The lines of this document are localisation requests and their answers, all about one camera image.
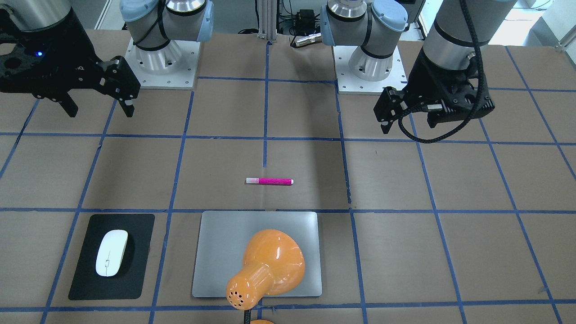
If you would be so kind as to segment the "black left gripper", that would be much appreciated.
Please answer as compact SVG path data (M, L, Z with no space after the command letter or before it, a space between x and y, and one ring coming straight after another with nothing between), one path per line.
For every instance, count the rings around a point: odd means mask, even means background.
M477 79L477 59L475 52L471 58L464 58L463 70L448 70L430 61L420 50L409 74L409 81L402 90L386 87L373 108L377 121L384 135L388 135L394 121L408 109L420 111L426 107L427 122L431 128L438 123L462 121L477 101L477 92L481 93L480 107L473 118L481 118L495 109L487 82L483 81L482 90L475 88L469 81Z

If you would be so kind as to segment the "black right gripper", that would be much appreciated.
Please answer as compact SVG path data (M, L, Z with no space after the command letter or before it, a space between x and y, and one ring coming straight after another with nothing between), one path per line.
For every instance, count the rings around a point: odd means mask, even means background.
M140 82L127 61L116 56L103 61L70 9L62 20L37 31L23 31L1 10L1 43L13 44L1 56L1 91L49 97L69 117L76 117L78 105L70 90L92 89L121 100L126 117L133 116Z

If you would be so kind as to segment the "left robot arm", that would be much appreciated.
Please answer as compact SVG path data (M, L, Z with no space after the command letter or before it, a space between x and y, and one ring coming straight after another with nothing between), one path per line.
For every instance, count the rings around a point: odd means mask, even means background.
M373 112L386 135L395 122L416 142L438 142L460 131L472 119L495 109L488 91L482 49L516 4L514 0L444 0L401 90L382 89ZM393 53L410 24L409 12L395 0L329 0L319 15L322 41L353 46L348 63L366 81L385 79ZM429 140L407 131L403 120L427 113L430 128L459 122L452 131Z

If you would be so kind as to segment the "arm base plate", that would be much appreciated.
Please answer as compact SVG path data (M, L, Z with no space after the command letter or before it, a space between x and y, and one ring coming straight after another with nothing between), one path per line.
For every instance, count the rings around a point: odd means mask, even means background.
M146 51L130 39L124 57L143 90L193 90L201 45L171 40L162 49Z
M379 95L386 87L401 90L408 83L398 47L393 55L376 59L358 46L333 47L339 94Z

